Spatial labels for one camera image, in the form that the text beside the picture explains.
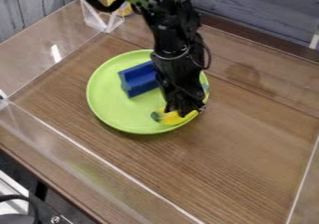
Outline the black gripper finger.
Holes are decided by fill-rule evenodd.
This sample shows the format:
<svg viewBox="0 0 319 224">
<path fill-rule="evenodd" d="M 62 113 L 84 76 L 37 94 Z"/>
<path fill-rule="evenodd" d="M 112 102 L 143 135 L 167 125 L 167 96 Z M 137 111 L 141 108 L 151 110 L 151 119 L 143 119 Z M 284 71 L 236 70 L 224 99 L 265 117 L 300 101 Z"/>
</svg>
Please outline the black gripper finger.
<svg viewBox="0 0 319 224">
<path fill-rule="evenodd" d="M 179 90 L 164 92 L 165 107 L 164 112 L 179 111 Z"/>
<path fill-rule="evenodd" d="M 177 112 L 184 118 L 192 111 L 201 111 L 204 108 L 204 98 L 203 92 L 199 92 L 195 96 L 185 93 L 177 94 Z"/>
</svg>

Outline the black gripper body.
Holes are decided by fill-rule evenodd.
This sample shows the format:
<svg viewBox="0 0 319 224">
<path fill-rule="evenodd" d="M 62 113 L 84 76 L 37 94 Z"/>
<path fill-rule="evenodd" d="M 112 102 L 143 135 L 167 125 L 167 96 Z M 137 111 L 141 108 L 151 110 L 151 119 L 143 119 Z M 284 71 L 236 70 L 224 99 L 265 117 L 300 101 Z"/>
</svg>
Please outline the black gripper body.
<svg viewBox="0 0 319 224">
<path fill-rule="evenodd" d="M 155 50 L 151 59 L 157 71 L 157 83 L 164 97 L 164 92 L 179 90 L 195 96 L 204 93 L 199 76 L 204 70 L 203 49 L 187 49 L 181 53 L 165 53 Z"/>
</svg>

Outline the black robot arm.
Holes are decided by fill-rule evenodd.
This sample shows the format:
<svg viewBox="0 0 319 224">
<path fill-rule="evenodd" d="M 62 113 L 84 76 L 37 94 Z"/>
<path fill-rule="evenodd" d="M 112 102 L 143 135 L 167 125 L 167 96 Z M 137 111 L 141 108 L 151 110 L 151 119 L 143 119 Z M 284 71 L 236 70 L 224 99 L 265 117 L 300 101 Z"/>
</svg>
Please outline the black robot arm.
<svg viewBox="0 0 319 224">
<path fill-rule="evenodd" d="M 199 75 L 208 69 L 212 54 L 197 31 L 200 15 L 191 0 L 85 0 L 101 12 L 112 12 L 123 3 L 143 16 L 153 35 L 151 59 L 165 101 L 164 111 L 181 117 L 204 107 Z"/>
</svg>

